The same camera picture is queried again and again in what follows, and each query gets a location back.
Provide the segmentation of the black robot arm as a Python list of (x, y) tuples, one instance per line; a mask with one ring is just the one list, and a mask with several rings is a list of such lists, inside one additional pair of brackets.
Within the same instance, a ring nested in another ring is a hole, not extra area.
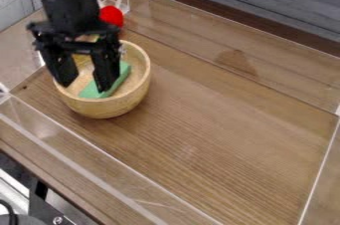
[(101, 20), (97, 0), (41, 0), (41, 4), (47, 19), (29, 23), (27, 30), (52, 77), (69, 86), (79, 77), (73, 56), (88, 56), (97, 90), (107, 91), (120, 76), (120, 27)]

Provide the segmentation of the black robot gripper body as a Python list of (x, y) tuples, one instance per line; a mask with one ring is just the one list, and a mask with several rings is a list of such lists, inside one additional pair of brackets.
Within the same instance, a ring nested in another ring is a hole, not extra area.
[(47, 19), (27, 29), (35, 37), (35, 49), (92, 56), (117, 50), (120, 27), (100, 19), (97, 0), (41, 0)]

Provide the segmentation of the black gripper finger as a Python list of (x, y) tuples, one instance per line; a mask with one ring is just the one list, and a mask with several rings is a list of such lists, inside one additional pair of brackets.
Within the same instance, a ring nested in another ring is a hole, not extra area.
[(99, 92), (105, 92), (120, 76), (120, 53), (117, 50), (105, 50), (92, 55), (95, 66), (93, 78)]
[(44, 50), (41, 56), (53, 79), (63, 87), (68, 87), (79, 77), (72, 55), (64, 51)]

